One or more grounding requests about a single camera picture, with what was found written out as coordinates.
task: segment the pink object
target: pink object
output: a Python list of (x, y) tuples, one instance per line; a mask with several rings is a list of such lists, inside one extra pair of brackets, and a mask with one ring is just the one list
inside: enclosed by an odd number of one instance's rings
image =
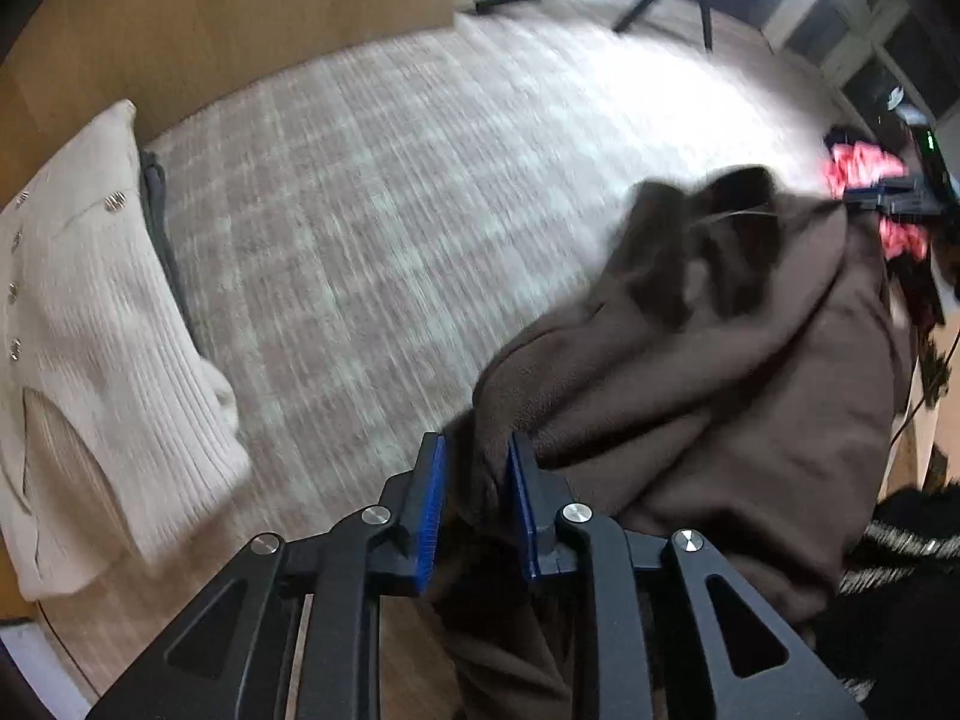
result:
[[(842, 199), (847, 187), (872, 186), (882, 178), (898, 178), (906, 175), (903, 162), (893, 154), (870, 143), (837, 143), (833, 147), (833, 162), (824, 171), (830, 195)], [(880, 240), (888, 260), (910, 253), (917, 262), (925, 260), (929, 239), (926, 231), (915, 224), (899, 224), (889, 218), (880, 218)]]

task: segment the ribbed knit fabric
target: ribbed knit fabric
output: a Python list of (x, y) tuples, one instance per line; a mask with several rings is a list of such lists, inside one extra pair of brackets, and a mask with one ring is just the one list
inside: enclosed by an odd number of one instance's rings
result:
[(250, 472), (229, 384), (147, 235), (135, 112), (93, 119), (0, 213), (0, 282), (16, 284), (0, 305), (0, 528), (27, 599), (75, 592), (124, 552), (159, 570)]

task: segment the plaid carpet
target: plaid carpet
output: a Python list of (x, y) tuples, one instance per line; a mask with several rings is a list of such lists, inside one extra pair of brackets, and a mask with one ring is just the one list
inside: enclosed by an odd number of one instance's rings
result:
[[(45, 604), (105, 689), (244, 542), (300, 538), (376, 500), (481, 367), (586, 283), (632, 183), (769, 165), (824, 191), (841, 118), (812, 74), (663, 0), (550, 0), (318, 58), (150, 145), (203, 351), (239, 401), (253, 483), (160, 580), (131, 560)], [(446, 720), (455, 690), (406, 602), (383, 637), (384, 716)]]

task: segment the brown fabric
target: brown fabric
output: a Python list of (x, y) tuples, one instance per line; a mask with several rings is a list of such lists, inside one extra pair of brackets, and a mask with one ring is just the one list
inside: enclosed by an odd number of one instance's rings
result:
[(824, 608), (904, 402), (885, 284), (875, 220), (777, 196), (765, 170), (640, 188), (586, 297), (508, 343), (448, 426), (477, 563), (437, 610), (470, 720), (569, 714), (557, 642), (496, 539), (513, 430), (594, 511), (702, 531), (794, 625)]

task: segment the triangular cutout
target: triangular cutout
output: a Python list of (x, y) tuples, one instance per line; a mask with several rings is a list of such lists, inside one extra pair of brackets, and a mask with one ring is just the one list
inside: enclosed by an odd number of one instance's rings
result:
[(734, 674), (745, 679), (786, 663), (784, 645), (726, 580), (715, 575), (707, 577), (707, 592)]
[(246, 594), (246, 580), (234, 581), (225, 587), (203, 616), (170, 649), (167, 664), (197, 677), (219, 679)]

